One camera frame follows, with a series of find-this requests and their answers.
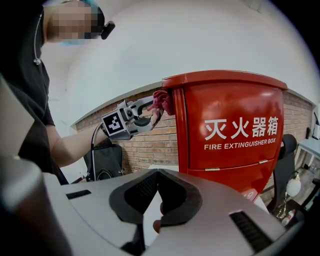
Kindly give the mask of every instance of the red fire extinguisher box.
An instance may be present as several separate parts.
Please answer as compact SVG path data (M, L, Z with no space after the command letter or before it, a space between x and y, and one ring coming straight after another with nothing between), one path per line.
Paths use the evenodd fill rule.
M254 201L278 159L287 85L250 72L208 70L164 78L162 86L172 90L179 171Z

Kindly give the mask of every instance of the desk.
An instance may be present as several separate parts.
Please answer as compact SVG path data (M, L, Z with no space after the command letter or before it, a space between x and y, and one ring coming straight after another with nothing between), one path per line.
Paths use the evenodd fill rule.
M312 155L310 163L312 163L314 157L320 160L320 140L314 138L305 138L304 140L298 142L298 149L294 157L294 165L296 165L298 162L301 150L306 151Z

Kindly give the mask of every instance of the white wall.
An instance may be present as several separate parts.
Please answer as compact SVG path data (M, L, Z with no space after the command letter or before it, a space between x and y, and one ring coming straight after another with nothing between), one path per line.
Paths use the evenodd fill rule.
M125 9L112 18L109 38L86 45L71 64L68 123L162 78L201 70L267 75L319 103L309 50L289 22L273 15L238 0L157 0Z
M66 104L66 89L69 67L61 63L50 62L50 60L46 61L46 59L43 62L50 77L48 102L56 130L61 137L72 135L76 131L67 125L66 111L68 108ZM87 172L83 158L69 166L61 168L61 170L69 183Z

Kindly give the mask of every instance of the brick wall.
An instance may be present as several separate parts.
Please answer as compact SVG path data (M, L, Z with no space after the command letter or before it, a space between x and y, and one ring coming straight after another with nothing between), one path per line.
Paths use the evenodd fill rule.
M128 101L135 101L153 92L161 90L156 88L142 92L127 98ZM78 132L89 127L96 126L100 117L117 108L122 100L106 106L76 124ZM297 141L306 136L306 128L311 126L312 105L307 101L288 92L283 93L284 108L284 134L292 134ZM150 115L146 110L144 116ZM134 136L130 141L117 141L123 150L123 170L125 173L140 171L152 164L157 165L178 165L178 144L177 144L176 120L174 116L164 113L161 121L149 132ZM273 184L272 178L266 187Z

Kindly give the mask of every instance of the black chair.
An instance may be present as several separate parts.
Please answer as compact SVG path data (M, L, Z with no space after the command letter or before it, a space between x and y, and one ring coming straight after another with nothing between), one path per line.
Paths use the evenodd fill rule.
M297 140L291 134L284 134L282 142L283 146L280 149L278 160L273 170L274 197L266 207L270 213L273 213L278 206L283 204L288 181L294 177L295 173Z
M295 171L295 150L297 148L297 140L291 134L284 134L282 142L283 146L280 149L279 157L273 170L274 197L266 207L273 215L276 215L279 212L279 206L282 206L285 201L287 184L290 179L294 178L295 173L297 173ZM320 188L319 179L314 178L312 183L315 184L315 187L302 205L298 204L293 199L286 202L286 213L295 209L297 213L299 212L299 214L302 214L303 216L308 214L307 205L318 195L318 190Z
M89 151L84 157L89 178L94 181L94 173L91 164L92 154ZM122 176L122 148L113 144L109 138L94 147L94 167L97 180L105 180Z

